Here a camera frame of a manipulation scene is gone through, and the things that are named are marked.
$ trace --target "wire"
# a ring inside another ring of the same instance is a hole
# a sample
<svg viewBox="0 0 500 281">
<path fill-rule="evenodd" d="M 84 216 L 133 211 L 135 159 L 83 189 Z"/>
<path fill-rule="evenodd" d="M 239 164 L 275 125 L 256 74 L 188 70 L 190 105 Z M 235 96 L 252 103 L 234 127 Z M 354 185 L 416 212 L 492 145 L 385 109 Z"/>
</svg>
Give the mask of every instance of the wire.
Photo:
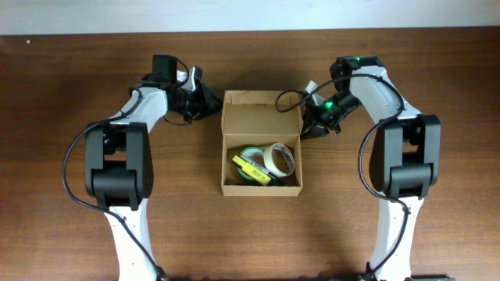
<svg viewBox="0 0 500 281">
<path fill-rule="evenodd" d="M 390 201 L 392 203 L 398 203 L 398 204 L 400 204 L 402 206 L 403 212 L 405 213 L 404 218 L 403 218 L 403 223 L 402 223 L 402 226 L 401 226 L 401 230 L 399 231 L 398 239 L 396 240 L 395 245 L 393 246 L 393 248 L 389 252 L 389 254 L 387 254 L 387 256 L 379 263 L 379 265 L 375 266 L 372 269 L 372 273 L 371 274 L 373 276 L 375 274 L 375 272 L 378 269 L 380 269 L 389 260 L 389 258 L 392 257 L 392 255 L 396 252 L 396 250 L 398 250 L 399 244 L 401 243 L 402 238 L 403 238 L 403 236 L 405 234 L 406 224 L 408 223 L 408 217 L 409 217 L 409 214 L 410 214 L 410 210 L 409 210 L 409 208 L 408 208 L 408 206 L 406 205 L 405 202 L 403 202 L 403 201 L 401 201 L 399 199 L 393 199 L 393 198 L 389 198 L 387 196 L 378 194 L 375 190 L 373 190 L 372 187 L 370 187 L 370 185 L 368 184 L 368 182 L 366 182 L 366 178 L 365 178 L 365 176 L 363 174 L 363 164 L 362 164 L 363 163 L 363 152 L 365 151 L 366 144 L 368 143 L 368 140 L 370 139 L 370 137 L 373 134 L 373 132 L 375 132 L 376 130 L 378 130 L 382 126 L 387 125 L 388 123 L 396 120 L 398 118 L 398 116 L 401 114 L 401 112 L 404 110 L 405 103 L 404 103 L 403 97 L 401 96 L 401 94 L 399 94 L 398 90 L 394 86 L 392 86 L 392 84 L 390 84 L 389 82 L 387 82 L 386 80 L 384 80 L 382 76 L 375 76 L 375 75 L 372 75 L 372 74 L 365 74 L 365 73 L 357 73 L 357 74 L 351 74 L 351 75 L 346 75 L 346 76 L 339 76 L 337 78 L 329 80 L 329 81 L 321 84 L 318 88 L 314 89 L 314 91 L 312 91 L 312 92 L 310 92 L 308 94 L 303 94 L 302 92 L 294 91 L 294 90 L 284 91 L 284 92 L 280 93 L 277 96 L 276 101 L 274 103 L 274 106 L 276 107 L 276 110 L 278 112 L 289 112 L 292 109 L 300 106 L 302 103 L 305 102 L 305 100 L 307 100 L 308 98 L 311 98 L 313 96 L 313 94 L 316 94 L 317 92 L 319 92 L 321 89 L 323 89 L 327 85 L 330 85 L 332 83 L 337 83 L 337 82 L 340 82 L 340 81 L 343 81 L 343 80 L 351 79 L 351 78 L 354 78 L 354 77 L 369 77 L 369 78 L 375 79 L 377 82 L 381 82 L 382 84 L 384 84 L 385 86 L 387 86 L 389 88 L 389 90 L 391 90 L 392 92 L 394 92 L 395 95 L 397 96 L 398 100 L 399 100 L 398 111 L 393 116 L 390 116 L 390 117 L 388 117 L 386 119 L 381 120 L 379 123 L 377 123 L 375 126 L 373 126 L 368 131 L 368 133 L 366 134 L 366 136 L 363 138 L 363 140 L 361 142 L 361 145 L 359 147 L 359 153 L 358 153 L 358 174 L 359 174 L 359 178 L 361 179 L 361 183 L 366 188 L 366 190 L 368 190 L 374 197 L 377 197 L 377 198 L 382 199 L 382 200 L 387 200 L 387 201 Z M 302 98 L 300 99 L 300 101 L 298 101 L 296 104 L 292 105 L 289 108 L 279 109 L 278 108 L 278 101 L 280 100 L 280 98 L 284 94 L 286 94 L 288 92 L 295 92 L 295 93 L 302 94 Z"/>
<path fill-rule="evenodd" d="M 76 203 L 78 203 L 80 205 L 83 205 L 83 206 L 85 206 L 87 208 L 90 208 L 90 209 L 98 211 L 98 212 L 105 213 L 107 215 L 111 215 L 113 218 L 115 218 L 122 225 L 122 227 L 125 229 L 125 231 L 127 232 L 128 236 L 132 239 L 132 241 L 135 242 L 136 245 L 141 249 L 141 251 L 144 253 L 144 255 L 149 260 L 149 262 L 151 262 L 153 268 L 156 271 L 156 274 L 157 274 L 158 278 L 160 278 L 162 280 L 168 280 L 168 277 L 166 276 L 166 273 L 163 271 L 163 269 L 155 263 L 155 260 L 153 260 L 152 256 L 148 253 L 148 251 L 144 248 L 144 246 L 141 244 L 141 242 L 139 242 L 139 240 L 130 231 L 130 229 L 128 228 L 127 224 L 125 223 L 125 219 L 121 218 L 115 212 L 111 212 L 110 210 L 107 210 L 105 208 L 101 208 L 101 207 L 98 207 L 96 205 L 89 204 L 89 203 L 87 203 L 85 201 L 82 201 L 78 197 L 76 197 L 73 194 L 73 192 L 71 192 L 71 189 L 70 189 L 70 187 L 68 185 L 68 181 L 67 181 L 67 178 L 66 178 L 66 167 L 68 166 L 68 161 L 70 160 L 71 151 L 73 151 L 73 149 L 77 145 L 78 141 L 83 136 L 85 136 L 88 132 L 90 132 L 90 131 L 92 131 L 92 130 L 100 127 L 100 126 L 103 126 L 105 124 L 111 123 L 113 121 L 121 120 L 121 119 L 127 117 L 128 115 L 130 115 L 139 106 L 139 104 L 141 103 L 142 99 L 144 98 L 141 90 L 139 90 L 137 88 L 135 90 L 138 92 L 137 101 L 134 103 L 134 105 L 132 105 L 132 107 L 129 110 L 127 110 L 126 112 L 120 111 L 121 114 L 119 116 L 111 117 L 111 118 L 108 118 L 108 119 L 103 119 L 101 121 L 93 123 L 92 125 L 88 126 L 84 130 L 82 130 L 74 138 L 74 140 L 71 142 L 70 146 L 68 147 L 68 150 L 64 154 L 64 159 L 62 161 L 62 163 L 63 163 L 62 164 L 62 168 L 61 168 L 62 184 L 64 186 L 64 190 L 68 193 L 68 195 L 70 196 L 71 200 L 73 200 Z"/>
</svg>

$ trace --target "box flap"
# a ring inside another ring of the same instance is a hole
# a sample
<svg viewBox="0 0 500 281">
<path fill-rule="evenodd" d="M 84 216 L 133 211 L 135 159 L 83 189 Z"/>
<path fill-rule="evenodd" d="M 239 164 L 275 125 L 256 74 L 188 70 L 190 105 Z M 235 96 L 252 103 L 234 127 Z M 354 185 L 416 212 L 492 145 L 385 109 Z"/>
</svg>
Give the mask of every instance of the box flap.
<svg viewBox="0 0 500 281">
<path fill-rule="evenodd" d="M 300 107 L 279 113 L 274 107 L 281 91 L 226 91 L 222 117 L 224 134 L 300 134 Z M 298 102 L 297 94 L 289 93 L 280 99 L 279 106 L 287 108 Z"/>
</svg>

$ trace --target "green tape roll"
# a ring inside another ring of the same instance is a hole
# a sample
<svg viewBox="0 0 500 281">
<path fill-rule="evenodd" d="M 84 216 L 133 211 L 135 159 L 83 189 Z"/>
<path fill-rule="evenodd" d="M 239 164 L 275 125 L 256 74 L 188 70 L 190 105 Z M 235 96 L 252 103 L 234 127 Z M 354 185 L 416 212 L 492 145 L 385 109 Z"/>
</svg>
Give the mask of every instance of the green tape roll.
<svg viewBox="0 0 500 281">
<path fill-rule="evenodd" d="M 264 159 L 264 150 L 259 147 L 247 147 L 244 150 L 240 152 L 240 155 L 244 155 L 246 157 L 254 157 L 258 156 Z M 247 182 L 247 183 L 256 183 L 257 181 L 251 178 L 250 176 L 247 176 L 243 171 L 241 171 L 240 168 L 237 168 L 237 172 L 240 174 L 240 176 Z"/>
</svg>

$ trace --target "masking tape roll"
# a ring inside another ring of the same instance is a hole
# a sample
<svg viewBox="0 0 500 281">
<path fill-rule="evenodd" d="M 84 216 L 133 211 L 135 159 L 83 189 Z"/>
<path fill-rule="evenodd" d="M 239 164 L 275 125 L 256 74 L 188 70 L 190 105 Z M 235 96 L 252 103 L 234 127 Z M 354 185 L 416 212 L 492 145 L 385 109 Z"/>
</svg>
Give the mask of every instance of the masking tape roll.
<svg viewBox="0 0 500 281">
<path fill-rule="evenodd" d="M 273 151 L 278 152 L 278 154 L 283 157 L 287 165 L 285 171 L 281 171 L 280 169 L 278 169 L 278 167 L 274 163 Z M 295 170 L 295 160 L 293 154 L 286 145 L 280 143 L 275 143 L 266 148 L 266 150 L 264 151 L 264 165 L 266 165 L 266 168 L 269 171 L 279 177 L 290 176 Z"/>
</svg>

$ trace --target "tape roll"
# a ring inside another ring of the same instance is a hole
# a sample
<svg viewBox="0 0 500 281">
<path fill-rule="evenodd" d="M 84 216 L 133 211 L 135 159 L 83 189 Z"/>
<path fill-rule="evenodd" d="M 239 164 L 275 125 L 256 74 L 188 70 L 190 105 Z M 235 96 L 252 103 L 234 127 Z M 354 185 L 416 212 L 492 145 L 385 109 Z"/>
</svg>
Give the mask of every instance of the tape roll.
<svg viewBox="0 0 500 281">
<path fill-rule="evenodd" d="M 279 154 L 281 157 L 283 157 L 283 160 L 286 163 L 285 171 L 281 171 L 274 162 L 274 151 L 277 152 L 277 154 Z M 290 176 L 295 170 L 295 160 L 293 154 L 286 145 L 280 143 L 275 143 L 266 148 L 266 150 L 264 151 L 264 165 L 266 165 L 266 168 L 269 171 L 279 177 Z"/>
<path fill-rule="evenodd" d="M 252 160 L 256 160 L 257 158 L 264 158 L 264 150 L 259 147 L 247 147 L 244 150 L 240 152 L 240 155 L 244 155 Z M 241 171 L 240 168 L 237 168 L 237 172 L 240 174 L 240 176 L 245 179 L 245 181 L 249 183 L 256 183 L 257 181 L 251 178 L 250 176 L 246 175 Z"/>
</svg>

